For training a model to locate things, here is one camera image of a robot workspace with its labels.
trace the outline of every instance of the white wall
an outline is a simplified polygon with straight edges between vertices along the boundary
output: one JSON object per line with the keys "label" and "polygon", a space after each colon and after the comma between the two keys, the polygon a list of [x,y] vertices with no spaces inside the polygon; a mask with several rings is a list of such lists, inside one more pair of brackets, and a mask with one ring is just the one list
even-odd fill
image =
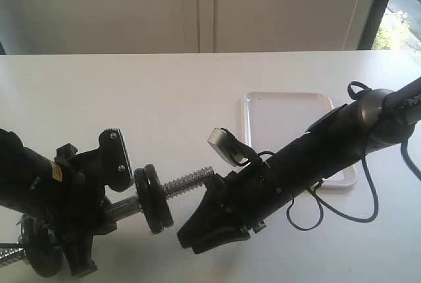
{"label": "white wall", "polygon": [[372,0],[0,0],[7,53],[356,49]]}

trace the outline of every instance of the white tray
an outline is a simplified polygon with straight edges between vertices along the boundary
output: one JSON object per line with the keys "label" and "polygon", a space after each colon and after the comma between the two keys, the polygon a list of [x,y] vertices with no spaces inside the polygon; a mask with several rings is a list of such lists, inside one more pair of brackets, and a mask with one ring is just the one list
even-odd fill
{"label": "white tray", "polygon": [[[251,92],[244,98],[245,142],[257,152],[277,152],[302,136],[333,109],[329,97],[316,93]],[[349,188],[357,181],[350,166],[325,179],[323,188]]]}

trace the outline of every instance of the yellow label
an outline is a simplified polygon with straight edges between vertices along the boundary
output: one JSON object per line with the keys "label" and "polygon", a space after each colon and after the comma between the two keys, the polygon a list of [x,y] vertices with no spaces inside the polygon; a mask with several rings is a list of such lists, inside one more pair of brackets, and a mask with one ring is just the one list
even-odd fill
{"label": "yellow label", "polygon": [[58,164],[54,163],[53,161],[50,161],[51,163],[51,169],[52,169],[52,177],[54,180],[57,180],[59,182],[63,181],[63,172],[61,172],[61,168]]}

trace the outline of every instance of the black washer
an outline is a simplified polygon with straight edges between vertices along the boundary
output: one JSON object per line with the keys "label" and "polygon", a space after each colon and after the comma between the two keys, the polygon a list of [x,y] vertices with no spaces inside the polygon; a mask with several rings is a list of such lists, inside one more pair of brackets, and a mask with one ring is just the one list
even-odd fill
{"label": "black washer", "polygon": [[22,243],[29,245],[25,248],[26,258],[40,276],[49,278],[60,271],[62,249],[52,246],[48,228],[42,222],[22,217]]}
{"label": "black washer", "polygon": [[152,234],[158,234],[164,230],[164,226],[162,225],[158,210],[152,202],[145,171],[142,168],[134,171],[134,181],[136,183],[137,195],[139,196],[139,202],[143,209],[143,214],[145,214],[147,224],[149,225]]}
{"label": "black washer", "polygon": [[152,201],[158,210],[159,217],[161,218],[164,227],[171,227],[174,225],[170,207],[165,198],[164,190],[159,182],[157,171],[153,165],[146,165],[144,168],[146,179],[149,182],[149,192]]}

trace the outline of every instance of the table surface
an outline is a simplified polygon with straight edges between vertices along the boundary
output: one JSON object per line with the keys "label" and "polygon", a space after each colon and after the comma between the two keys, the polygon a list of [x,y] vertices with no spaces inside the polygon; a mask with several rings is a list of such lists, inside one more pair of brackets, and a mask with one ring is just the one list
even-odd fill
{"label": "table surface", "polygon": [[[50,159],[68,142],[80,151],[96,148],[102,130],[119,127],[133,166],[153,163],[167,182],[206,166],[220,174],[231,170],[207,138],[221,126],[243,137],[241,102],[250,91],[316,92],[344,103],[351,80],[397,90],[419,75],[411,59],[391,51],[0,57],[0,124]],[[416,142],[420,131],[409,148],[417,160]],[[175,225],[162,234],[151,236],[138,214],[96,237],[92,255],[99,270],[84,282],[419,282],[421,184],[397,146],[370,155],[368,165],[380,199],[373,223],[326,211],[320,227],[300,232],[282,207],[249,241],[194,255],[180,247],[176,232],[199,204],[202,188],[170,200]],[[321,194],[363,217],[373,204],[360,165],[357,170],[351,191]],[[135,191],[107,193],[116,201]],[[292,215],[310,225],[318,218],[316,203],[304,194]],[[0,217],[1,241],[15,241],[19,214],[0,209]],[[0,277],[44,282],[21,262],[1,269]],[[67,266],[55,280],[75,282]]]}

